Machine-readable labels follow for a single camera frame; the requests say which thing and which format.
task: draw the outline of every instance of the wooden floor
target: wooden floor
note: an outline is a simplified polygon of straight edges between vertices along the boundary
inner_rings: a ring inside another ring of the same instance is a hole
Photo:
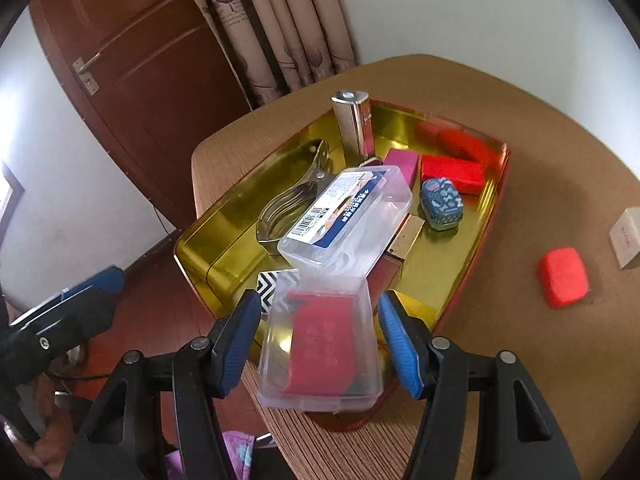
[[[146,356],[176,351],[193,337],[205,335],[213,321],[191,291],[171,251],[165,250],[127,280],[113,326],[89,342],[88,362],[72,373],[109,373],[124,352],[131,349]],[[93,400],[104,382],[77,381],[74,392]],[[175,444],[172,394],[163,393],[161,402],[164,436]],[[215,407],[223,431],[238,430],[253,435],[268,432],[242,383],[226,399],[216,400]]]

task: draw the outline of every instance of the blue gripper pad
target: blue gripper pad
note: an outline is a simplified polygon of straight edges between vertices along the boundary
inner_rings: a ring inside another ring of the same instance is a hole
[[[63,290],[60,294],[60,301],[71,298],[81,290],[85,290],[92,285],[108,294],[119,294],[124,288],[124,281],[124,272],[122,272],[121,269],[115,266],[107,267],[92,277],[87,278],[84,282],[78,283],[68,290]]]
[[[222,352],[223,371],[218,382],[221,394],[238,386],[244,363],[249,357],[251,344],[260,323],[260,295],[255,290],[246,290],[238,305],[229,316],[213,351]]]
[[[402,318],[408,318],[402,303],[392,291],[383,292],[378,300],[378,319],[386,344],[389,346],[400,383],[414,399],[421,399],[425,384],[420,372],[420,355]]]

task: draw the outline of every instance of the metal clip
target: metal clip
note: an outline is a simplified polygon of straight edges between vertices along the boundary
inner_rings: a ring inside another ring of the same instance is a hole
[[[320,140],[316,156],[306,173],[292,187],[275,196],[264,207],[255,225],[255,237],[268,254],[275,256],[282,235],[298,220],[302,207],[309,206],[331,184],[329,144]]]

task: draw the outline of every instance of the door handle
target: door handle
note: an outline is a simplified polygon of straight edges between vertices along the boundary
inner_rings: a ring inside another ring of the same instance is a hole
[[[79,57],[76,62],[74,63],[74,68],[76,69],[76,73],[78,75],[82,75],[83,73],[85,73],[87,70],[89,70],[89,67],[94,64],[96,61],[98,61],[100,59],[100,52],[98,52],[97,54],[95,54],[95,56],[93,56],[89,61],[82,62],[82,58]]]
[[[95,56],[93,56],[86,63],[84,62],[84,60],[82,60],[81,57],[79,57],[73,62],[72,65],[72,67],[76,71],[78,79],[82,82],[86,91],[89,92],[89,95],[94,95],[100,89],[100,85],[98,85],[98,82],[94,79],[94,76],[91,74],[91,72],[89,72],[89,67],[99,59],[100,52],[95,54]]]

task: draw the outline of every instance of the blue patterned tin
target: blue patterned tin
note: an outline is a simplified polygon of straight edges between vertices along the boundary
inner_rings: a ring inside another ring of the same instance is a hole
[[[448,178],[430,178],[420,188],[420,209],[433,229],[452,229],[462,220],[462,197]]]

